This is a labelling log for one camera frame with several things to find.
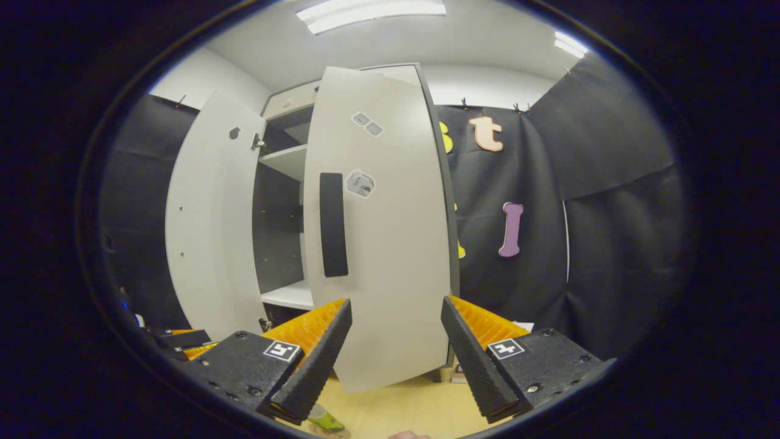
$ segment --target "hand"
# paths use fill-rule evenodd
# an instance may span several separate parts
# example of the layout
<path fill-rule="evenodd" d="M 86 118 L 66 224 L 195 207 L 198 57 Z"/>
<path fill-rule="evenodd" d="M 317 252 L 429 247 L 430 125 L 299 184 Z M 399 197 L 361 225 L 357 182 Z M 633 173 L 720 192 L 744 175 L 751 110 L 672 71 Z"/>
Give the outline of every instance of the hand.
<path fill-rule="evenodd" d="M 416 434 L 407 430 L 407 431 L 402 431 L 401 433 L 393 434 L 391 437 L 388 437 L 388 439 L 431 439 L 431 437 L 427 435 L 417 436 Z"/>

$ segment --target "cabinet door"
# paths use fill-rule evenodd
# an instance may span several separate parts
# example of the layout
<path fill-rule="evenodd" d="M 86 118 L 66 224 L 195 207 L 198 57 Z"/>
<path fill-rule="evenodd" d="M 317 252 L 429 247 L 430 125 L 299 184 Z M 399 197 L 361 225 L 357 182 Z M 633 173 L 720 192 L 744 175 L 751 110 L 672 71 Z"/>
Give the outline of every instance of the cabinet door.
<path fill-rule="evenodd" d="M 352 301 L 352 329 L 335 363 L 342 385 L 363 391 L 443 365 L 448 340 L 439 316 L 450 293 L 447 207 L 421 86 L 328 67 L 308 145 L 303 221 L 314 306 L 345 296 Z M 356 193 L 350 191 L 354 172 L 364 175 Z M 344 248 L 329 246 L 339 241 L 338 227 L 321 229 L 321 173 L 341 174 L 344 276 L 325 276 L 324 257 L 338 260 L 333 253 Z M 322 219 L 332 225 L 338 218 Z"/>
<path fill-rule="evenodd" d="M 216 91 L 182 143 L 168 187 L 165 247 L 193 328 L 214 341 L 261 332 L 266 318 L 252 245 L 252 197 L 265 120 Z"/>

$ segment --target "floor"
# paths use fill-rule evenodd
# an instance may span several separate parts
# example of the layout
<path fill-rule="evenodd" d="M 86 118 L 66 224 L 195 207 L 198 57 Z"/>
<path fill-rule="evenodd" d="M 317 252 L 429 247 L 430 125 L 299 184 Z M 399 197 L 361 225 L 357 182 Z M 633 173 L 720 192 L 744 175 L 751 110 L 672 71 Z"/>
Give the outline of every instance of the floor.
<path fill-rule="evenodd" d="M 488 426 L 480 415 L 469 386 L 450 383 L 451 375 L 452 369 L 443 369 L 442 382 L 438 384 L 428 377 L 415 377 L 355 394 L 346 394 L 339 380 L 331 376 L 317 403 L 343 423 L 348 433 L 318 436 L 385 439 L 400 431 L 411 430 L 419 435 L 426 434 L 431 439 L 453 439 L 501 423 Z M 309 421 L 304 421 L 300 427 L 288 425 L 309 433 L 315 428 Z"/>

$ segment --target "black curtain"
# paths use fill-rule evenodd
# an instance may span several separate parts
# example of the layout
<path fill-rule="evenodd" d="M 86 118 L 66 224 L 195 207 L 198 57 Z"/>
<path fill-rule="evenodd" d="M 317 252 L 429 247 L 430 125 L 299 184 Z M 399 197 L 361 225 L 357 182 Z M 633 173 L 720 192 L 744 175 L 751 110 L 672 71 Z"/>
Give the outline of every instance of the black curtain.
<path fill-rule="evenodd" d="M 196 109 L 146 95 L 130 111 L 105 169 L 101 221 L 108 264 L 128 310 L 150 327 L 189 329 L 165 253 L 165 202 Z"/>
<path fill-rule="evenodd" d="M 599 357 L 626 355 L 679 293 L 695 247 L 675 142 L 644 91 L 589 54 L 529 112 L 438 115 L 454 144 L 461 297 Z M 501 151 L 476 144 L 468 120 L 480 116 L 502 127 Z M 525 208 L 508 259 L 505 202 Z"/>
<path fill-rule="evenodd" d="M 544 145 L 526 117 L 507 109 L 439 106 L 453 147 L 447 154 L 458 209 L 460 297 L 521 322 L 538 322 L 566 284 L 566 227 Z M 469 120 L 502 127 L 503 149 L 477 145 Z M 523 205 L 520 252 L 502 258 L 504 203 Z"/>

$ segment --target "cabinet shelf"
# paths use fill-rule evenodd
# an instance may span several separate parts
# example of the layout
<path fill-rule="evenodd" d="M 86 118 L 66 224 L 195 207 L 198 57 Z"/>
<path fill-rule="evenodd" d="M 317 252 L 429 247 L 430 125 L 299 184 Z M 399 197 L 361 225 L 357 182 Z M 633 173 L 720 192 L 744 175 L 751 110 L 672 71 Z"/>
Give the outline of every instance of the cabinet shelf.
<path fill-rule="evenodd" d="M 303 181 L 303 168 L 306 165 L 306 150 L 309 145 L 294 146 L 260 157 L 260 163 L 269 166 L 288 177 Z"/>
<path fill-rule="evenodd" d="M 309 287 L 309 281 L 306 279 L 261 294 L 261 297 L 263 303 L 295 309 L 314 309 L 314 301 L 311 298 L 311 287 Z"/>

